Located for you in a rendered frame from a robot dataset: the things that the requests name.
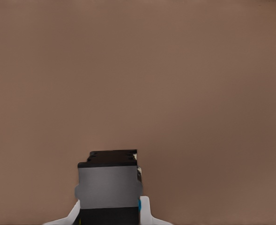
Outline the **pale right gripper right finger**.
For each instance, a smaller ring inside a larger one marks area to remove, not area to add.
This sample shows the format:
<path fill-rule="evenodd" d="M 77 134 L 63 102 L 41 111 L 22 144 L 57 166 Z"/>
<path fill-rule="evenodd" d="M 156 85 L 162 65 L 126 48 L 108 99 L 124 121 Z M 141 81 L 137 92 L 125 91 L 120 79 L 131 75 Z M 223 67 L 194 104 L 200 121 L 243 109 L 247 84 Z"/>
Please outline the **pale right gripper right finger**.
<path fill-rule="evenodd" d="M 148 196 L 141 196 L 140 225 L 173 225 L 167 221 L 155 218 L 151 214 L 150 199 Z"/>

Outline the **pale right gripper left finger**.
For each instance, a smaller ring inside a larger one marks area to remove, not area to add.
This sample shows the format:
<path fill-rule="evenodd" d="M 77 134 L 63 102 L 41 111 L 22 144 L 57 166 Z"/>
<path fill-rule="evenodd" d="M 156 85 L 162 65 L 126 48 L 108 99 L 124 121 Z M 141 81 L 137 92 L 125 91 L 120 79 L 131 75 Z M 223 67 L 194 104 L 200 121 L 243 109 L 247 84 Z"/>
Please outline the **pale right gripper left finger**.
<path fill-rule="evenodd" d="M 42 225 L 73 225 L 79 213 L 80 213 L 80 201 L 78 200 L 74 205 L 74 207 L 71 209 L 67 217 L 46 222 Z"/>

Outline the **grey and black switch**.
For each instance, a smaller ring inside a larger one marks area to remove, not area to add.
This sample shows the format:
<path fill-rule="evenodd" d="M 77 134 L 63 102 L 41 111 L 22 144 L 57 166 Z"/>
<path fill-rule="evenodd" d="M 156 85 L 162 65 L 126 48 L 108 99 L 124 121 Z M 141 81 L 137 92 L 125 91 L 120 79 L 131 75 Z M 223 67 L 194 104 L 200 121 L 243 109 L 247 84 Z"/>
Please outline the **grey and black switch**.
<path fill-rule="evenodd" d="M 142 175 L 137 150 L 92 151 L 79 162 L 73 225 L 139 225 Z"/>

